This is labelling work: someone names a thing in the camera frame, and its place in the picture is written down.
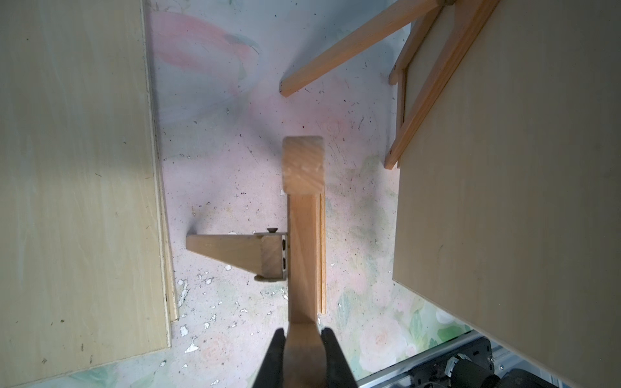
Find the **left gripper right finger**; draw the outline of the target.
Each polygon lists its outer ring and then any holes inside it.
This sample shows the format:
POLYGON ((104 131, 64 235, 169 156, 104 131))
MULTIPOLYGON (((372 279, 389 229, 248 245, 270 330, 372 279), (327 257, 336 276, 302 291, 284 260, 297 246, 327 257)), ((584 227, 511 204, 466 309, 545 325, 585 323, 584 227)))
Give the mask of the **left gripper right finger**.
POLYGON ((333 329, 324 328, 321 338, 327 358, 327 388, 358 388, 333 329))

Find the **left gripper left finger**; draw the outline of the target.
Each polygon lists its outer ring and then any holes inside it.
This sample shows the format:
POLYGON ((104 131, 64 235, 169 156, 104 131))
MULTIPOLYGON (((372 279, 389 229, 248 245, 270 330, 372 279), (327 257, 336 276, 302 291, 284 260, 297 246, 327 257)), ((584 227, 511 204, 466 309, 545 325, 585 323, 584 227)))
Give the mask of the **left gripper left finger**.
POLYGON ((286 335, 283 328, 278 328, 268 346, 261 363, 253 388, 283 388, 283 358, 286 335))

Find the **wooden canvas board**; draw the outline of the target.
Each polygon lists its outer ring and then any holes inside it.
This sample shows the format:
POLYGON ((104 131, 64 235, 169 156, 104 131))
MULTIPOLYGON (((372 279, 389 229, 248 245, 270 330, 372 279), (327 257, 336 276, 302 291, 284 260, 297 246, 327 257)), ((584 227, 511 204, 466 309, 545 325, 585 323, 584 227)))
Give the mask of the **wooden canvas board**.
POLYGON ((501 1, 399 159, 394 280, 620 384, 620 4, 501 1))
POLYGON ((142 1, 1 4, 1 384, 166 349, 142 1))
POLYGON ((163 169, 159 143, 158 106, 156 97, 153 93, 150 93, 149 105, 152 123, 154 182, 157 188, 158 198, 158 230, 163 261, 164 296, 167 304, 168 319, 170 323, 173 323, 179 319, 179 307, 177 305, 177 292, 171 253, 170 231, 168 226, 168 214, 163 184, 163 169))

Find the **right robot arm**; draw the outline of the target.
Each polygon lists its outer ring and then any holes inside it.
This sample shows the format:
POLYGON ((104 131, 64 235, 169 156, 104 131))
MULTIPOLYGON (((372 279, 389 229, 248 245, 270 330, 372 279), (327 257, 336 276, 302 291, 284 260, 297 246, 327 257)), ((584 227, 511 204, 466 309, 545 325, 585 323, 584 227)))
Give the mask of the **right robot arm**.
POLYGON ((496 373, 489 339, 480 337, 409 370, 411 387, 552 387, 524 369, 496 373))

